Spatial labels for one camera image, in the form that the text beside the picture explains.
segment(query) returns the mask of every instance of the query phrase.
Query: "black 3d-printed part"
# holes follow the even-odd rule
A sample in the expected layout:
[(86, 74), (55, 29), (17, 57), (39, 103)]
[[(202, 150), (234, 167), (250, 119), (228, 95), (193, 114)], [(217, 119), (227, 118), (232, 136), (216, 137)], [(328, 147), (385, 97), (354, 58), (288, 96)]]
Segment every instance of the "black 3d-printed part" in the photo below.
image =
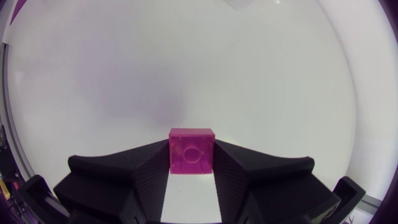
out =
[(72, 156), (71, 174), (55, 188), (69, 210), (110, 223), (160, 221), (167, 177), (168, 140), (100, 157)]
[(42, 223), (66, 223), (68, 217), (45, 199), (52, 197), (51, 191), (39, 175), (34, 175), (18, 190), (25, 203)]
[(232, 223), (238, 219), (250, 187), (308, 175), (313, 167), (309, 157), (270, 156), (216, 140), (213, 170), (222, 221)]
[(344, 220), (366, 192), (349, 177), (343, 177), (338, 181), (333, 193), (341, 198), (341, 203), (334, 214), (323, 222), (324, 224), (334, 224)]

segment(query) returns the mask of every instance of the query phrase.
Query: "pink cube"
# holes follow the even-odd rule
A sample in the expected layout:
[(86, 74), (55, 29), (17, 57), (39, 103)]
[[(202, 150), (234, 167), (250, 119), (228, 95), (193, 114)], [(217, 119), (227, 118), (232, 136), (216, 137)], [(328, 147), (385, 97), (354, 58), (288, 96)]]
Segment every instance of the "pink cube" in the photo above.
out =
[(208, 128), (172, 128), (169, 133), (171, 174), (211, 174), (215, 134)]

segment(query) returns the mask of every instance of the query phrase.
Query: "white floor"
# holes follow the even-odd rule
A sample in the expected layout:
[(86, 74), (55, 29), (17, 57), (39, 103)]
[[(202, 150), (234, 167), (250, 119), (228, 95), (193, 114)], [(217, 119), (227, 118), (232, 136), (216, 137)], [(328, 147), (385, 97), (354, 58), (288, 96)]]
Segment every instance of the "white floor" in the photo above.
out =
[[(167, 138), (173, 127), (284, 157), (310, 156), (329, 188), (351, 156), (355, 103), (315, 0), (27, 1), (4, 41), (12, 113), (33, 170)], [(164, 222), (218, 222), (214, 180), (170, 176)]]

